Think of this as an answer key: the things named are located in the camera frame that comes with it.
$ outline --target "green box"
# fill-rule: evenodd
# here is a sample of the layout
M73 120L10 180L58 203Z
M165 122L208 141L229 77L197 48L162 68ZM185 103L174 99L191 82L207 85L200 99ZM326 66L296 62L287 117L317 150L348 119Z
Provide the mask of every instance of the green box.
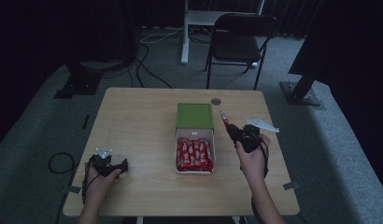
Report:
M205 138L210 145L212 160L215 166L215 139L214 139L214 119L211 104L177 104L177 132L175 141L175 164L177 173L180 175L211 175L210 171L179 171L177 154L177 143L180 138L196 140Z
M177 104L178 128L214 129L211 104Z

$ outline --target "black chair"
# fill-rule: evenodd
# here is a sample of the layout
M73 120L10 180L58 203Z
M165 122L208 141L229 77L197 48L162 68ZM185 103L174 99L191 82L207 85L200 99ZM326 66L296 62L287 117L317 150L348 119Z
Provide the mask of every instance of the black chair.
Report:
M208 75L206 88L209 89L212 64L242 65L249 70L253 63L259 63L255 86L258 85L259 76L268 41L276 34L277 19L271 16L258 16L254 14L226 13L220 16L213 27L206 69ZM257 37L264 36L259 47ZM212 58L222 63L212 63Z

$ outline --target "cable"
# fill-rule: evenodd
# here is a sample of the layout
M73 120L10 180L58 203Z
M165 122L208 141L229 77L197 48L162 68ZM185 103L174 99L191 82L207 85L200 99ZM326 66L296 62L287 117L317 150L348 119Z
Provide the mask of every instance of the cable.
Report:
M209 44L209 43L210 43L209 40L202 40L202 39L198 39L198 38L190 37L190 36L189 36L189 39L190 39L192 42L197 43L197 44Z
M87 188L90 186L90 184L96 179L98 178L98 176L100 176L99 174L96 175L92 181L90 181L90 183L87 183L88 179L89 179L89 172L90 172L90 165L91 165L91 162L92 160L90 159L86 165L86 172L84 173L84 179L83 179L83 187L82 187L82 192L81 192L81 200L83 201L83 204L85 203L86 201L86 192L87 192Z
M129 67L129 65L127 64L125 60L122 60L122 62L119 64L115 64L113 66L102 68L102 69L90 68L87 65L82 65L82 66L85 68L86 71L98 72L98 73L116 72L116 71L124 70L125 68Z
M209 5L208 5L208 11L210 11L211 10L211 4L212 4L212 0L209 0Z
M70 161L72 162L72 167L67 169L67 170L63 170L63 171L56 171L52 168L51 166L51 163L52 161L54 160L54 158L58 157L58 156L61 156L61 155L65 155L67 156ZM57 153L55 154L54 156L52 156L50 159L49 159L49 162L48 162L48 168L49 170L52 172L52 173L55 173L56 175L63 175L63 174L66 174L68 172L71 172L71 175L70 175L70 178L69 178L69 183L68 183L68 187L70 187L72 185L72 181L73 181L73 177L75 175L75 172L76 172L76 168L78 167L78 163L75 163L75 159L72 157L71 154L67 153L67 152L60 152L60 153ZM64 203L65 203L65 200L66 200L66 197L67 197L68 193L65 193L64 196L63 196L63 199L61 200L61 203L60 203L60 206L58 207L58 211L57 211L57 217L55 219L55 223L59 223L59 220L60 220L60 215L61 215L61 211L64 207Z
M147 37L142 38L141 40L139 40L139 43L142 43L142 44L155 44L155 43L158 43L158 42L160 42L160 41L166 39L167 37L176 34L176 33L177 33L179 30L181 30L182 28L183 28L183 26L177 28L177 29L175 30L175 32L173 32L173 33L171 33L171 34L155 34L155 35L148 35ZM151 37L153 37L153 36L156 36L156 35L164 35L164 37L162 37L162 38L160 38L159 40L156 40L156 41L151 41L151 42L146 42L146 41L144 41L144 40L146 40L146 39L148 39L148 38L151 38Z
M297 214L297 216L305 223L305 224L308 224L307 220L305 220L305 218L302 217L302 215L300 215L300 213Z
M133 79L133 76L130 73L130 69L128 69L127 72L128 72L128 76L130 76L130 79L131 79L131 87L133 87L134 86L134 79Z
M113 78L113 77L121 76L121 75L123 75L123 74L125 74L125 73L127 73L127 72L130 73L130 70L131 70L131 68L133 67L134 62L135 62L135 60L133 60L133 61L130 63L130 65L128 65L128 67L127 67L127 69L126 69L125 71L122 71L123 69L120 69L119 71L110 71L110 72L120 72L120 73L118 73L118 74L116 74L116 75L113 75L113 76L107 76L107 77L102 77L102 78L109 79L109 78Z
M154 74L153 74L152 72L150 72L150 71L148 70L148 68L143 64L143 62L145 61L145 59L148 57L148 54L149 54L149 48L148 48L148 46L146 46L146 45L144 45L144 44L142 44L142 43L139 43L139 44L140 44L141 46L145 47L146 50L147 50L147 53L145 54L145 56L143 57L143 59L142 59L141 61L139 61L139 60L135 57L135 59L138 61L138 66L136 67L136 78L138 79L139 83L141 84L141 87L142 87L142 88L145 88L145 86L143 85L142 80L141 80L141 78L140 78L140 76L139 76L139 67L140 67L140 66L144 67L145 70L146 70L149 74L151 74L153 77L159 79L159 80L160 80L161 82L163 82L166 86L168 86L170 89L172 89L172 86L171 86L171 85L169 85L169 84L168 84L165 80L163 80L162 78L157 77L156 75L154 75Z

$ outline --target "gray carpet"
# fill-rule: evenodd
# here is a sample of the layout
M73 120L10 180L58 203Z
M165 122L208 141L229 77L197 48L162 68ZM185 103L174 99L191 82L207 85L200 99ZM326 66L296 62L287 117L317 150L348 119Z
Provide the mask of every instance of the gray carpet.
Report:
M205 35L192 37L209 40ZM146 44L149 54L144 65L173 88L204 89L208 45L191 42L189 63L182 65L181 44L180 35ZM285 219L288 223L383 223L383 188L329 88L314 83L312 90L325 107L317 109L288 105L279 87L280 81L299 80L288 70L302 44L303 40L291 37L271 40L258 84L274 125L280 128L277 137L291 180L300 185L295 190L300 214ZM147 49L140 46L138 59L142 60L146 53ZM86 65L102 69L115 63ZM256 69L245 75L242 71L242 67L214 66L210 89L252 90ZM142 67L139 75L146 88L168 88ZM70 173L51 172L50 158L67 152L78 162L106 89L140 87L133 63L128 70L104 73L95 95L53 99L68 76L64 66L52 74L0 144L0 223L55 223ZM84 125L86 116L90 118ZM66 156L52 161L55 170L70 166ZM162 223L160 220L165 219L150 218L149 223ZM255 223L253 217L248 220ZM59 223L77 221L77 217L61 214ZM101 223L121 221L122 217L101 217Z

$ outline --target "handheld device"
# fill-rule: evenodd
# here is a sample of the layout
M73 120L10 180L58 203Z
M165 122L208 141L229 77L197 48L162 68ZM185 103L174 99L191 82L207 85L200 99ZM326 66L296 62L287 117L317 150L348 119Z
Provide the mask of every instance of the handheld device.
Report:
M230 123L224 112L220 111L220 115L233 143L239 141L242 144L244 151L247 153L258 148L262 142L262 139L258 137L260 128L247 124L242 129L239 129L237 126Z
M92 157L90 158L90 161L93 161L92 166L102 176L108 176L108 175L110 175L110 173L112 173L113 171L115 171L117 169L121 169L120 174L128 171L127 159L125 159L122 163L117 164L117 165L111 165L110 164L111 159L112 159L111 155L105 157L104 159L102 159L98 155L92 155Z

